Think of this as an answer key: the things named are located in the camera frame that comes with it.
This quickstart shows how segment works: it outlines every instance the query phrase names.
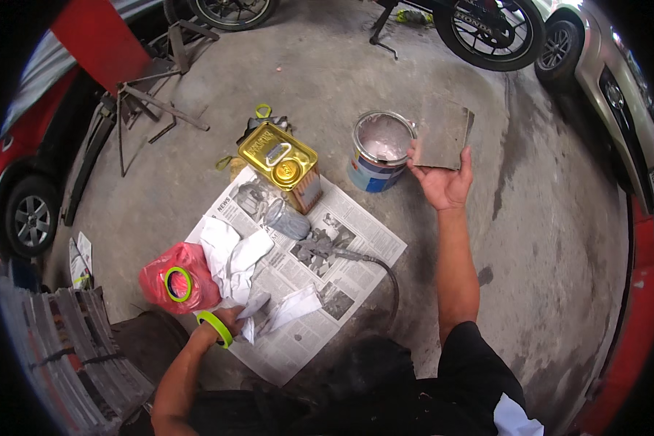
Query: red car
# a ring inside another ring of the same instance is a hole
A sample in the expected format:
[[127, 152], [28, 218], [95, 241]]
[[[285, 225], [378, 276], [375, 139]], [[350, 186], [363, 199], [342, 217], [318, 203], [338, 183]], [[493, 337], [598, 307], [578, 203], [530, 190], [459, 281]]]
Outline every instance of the red car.
[[56, 235], [65, 180], [104, 89], [71, 68], [0, 139], [0, 252], [35, 257]]

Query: man's right hand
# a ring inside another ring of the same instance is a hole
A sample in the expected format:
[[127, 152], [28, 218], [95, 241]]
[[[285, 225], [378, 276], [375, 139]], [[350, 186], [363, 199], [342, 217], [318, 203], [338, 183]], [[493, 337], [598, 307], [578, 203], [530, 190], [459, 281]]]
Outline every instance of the man's right hand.
[[[411, 148], [407, 150], [410, 158], [418, 144], [418, 140], [411, 141]], [[407, 167], [419, 179], [424, 195], [434, 209], [445, 211], [465, 207], [467, 191], [472, 183], [472, 158], [469, 146], [460, 152], [460, 170], [418, 167], [411, 159], [407, 161]]]

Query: tire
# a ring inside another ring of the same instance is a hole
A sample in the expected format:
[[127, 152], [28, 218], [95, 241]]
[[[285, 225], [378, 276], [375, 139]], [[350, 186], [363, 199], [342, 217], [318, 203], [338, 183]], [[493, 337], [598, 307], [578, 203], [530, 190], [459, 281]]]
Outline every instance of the tire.
[[271, 16], [274, 15], [274, 13], [279, 7], [279, 0], [266, 0], [266, 7], [262, 11], [260, 11], [260, 13], [256, 17], [254, 17], [250, 22], [232, 24], [228, 22], [218, 21], [217, 16], [209, 12], [208, 6], [206, 6], [203, 0], [187, 0], [187, 1], [189, 3], [189, 7], [194, 12], [194, 14], [199, 18], [200, 21], [205, 22], [209, 26], [215, 27], [216, 29], [222, 29], [228, 31], [253, 29], [254, 27], [259, 26], [260, 24], [271, 18]]
[[[41, 204], [45, 212], [39, 212]], [[5, 233], [12, 252], [30, 259], [48, 249], [56, 237], [58, 210], [58, 195], [51, 182], [41, 176], [29, 176], [20, 181], [9, 194], [5, 208]], [[19, 228], [25, 226], [27, 234], [20, 236]]]
[[545, 43], [545, 25], [541, 13], [530, 0], [513, 0], [513, 3], [526, 15], [528, 34], [522, 45], [513, 54], [494, 56], [474, 52], [468, 44], [461, 42], [458, 31], [454, 29], [453, 14], [455, 7], [464, 0], [452, 2], [448, 8], [437, 8], [434, 15], [434, 24], [444, 43], [462, 60], [468, 64], [490, 71], [515, 71], [530, 65], [536, 60]]
[[179, 21], [177, 11], [174, 9], [174, 0], [162, 0], [162, 12], [165, 13], [165, 18], [170, 24]]
[[[558, 21], [550, 24], [546, 33], [548, 36], [543, 43], [543, 50], [535, 62], [536, 76], [543, 86], [552, 91], [570, 92], [576, 87], [574, 71], [582, 54], [583, 44], [579, 28], [573, 22]], [[557, 46], [566, 47], [566, 53], [562, 55], [557, 52], [558, 49], [554, 48]]]

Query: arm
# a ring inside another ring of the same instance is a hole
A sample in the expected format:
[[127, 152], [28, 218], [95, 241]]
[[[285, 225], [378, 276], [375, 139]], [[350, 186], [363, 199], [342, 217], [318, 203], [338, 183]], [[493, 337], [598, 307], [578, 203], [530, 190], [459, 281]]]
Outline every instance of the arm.
[[[417, 146], [412, 141], [410, 157]], [[419, 179], [424, 194], [436, 209], [439, 221], [439, 259], [436, 264], [436, 293], [439, 301], [441, 345], [461, 322], [476, 321], [480, 308], [480, 285], [472, 263], [467, 233], [465, 200], [472, 183], [470, 147], [460, 154], [460, 170], [417, 167], [407, 162]]]
[[[235, 336], [244, 324], [244, 319], [236, 322], [235, 317], [243, 309], [243, 306], [235, 306], [232, 309], [217, 309], [213, 313]], [[194, 330], [174, 362], [167, 368], [157, 387], [153, 413], [150, 417], [157, 436], [196, 434], [187, 424], [187, 418], [194, 401], [199, 364], [201, 357], [219, 338], [215, 328], [207, 322], [202, 322]]]

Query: red metal post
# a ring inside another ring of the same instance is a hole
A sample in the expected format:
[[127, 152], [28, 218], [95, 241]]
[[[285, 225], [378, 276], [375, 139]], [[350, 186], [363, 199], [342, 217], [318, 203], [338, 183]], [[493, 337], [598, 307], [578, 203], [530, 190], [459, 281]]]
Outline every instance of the red metal post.
[[114, 96], [117, 82], [143, 77], [152, 63], [108, 0], [70, 0], [51, 30], [77, 63]]
[[584, 404], [572, 428], [601, 435], [634, 387], [654, 344], [654, 219], [633, 197], [635, 264], [618, 343], [594, 401]]

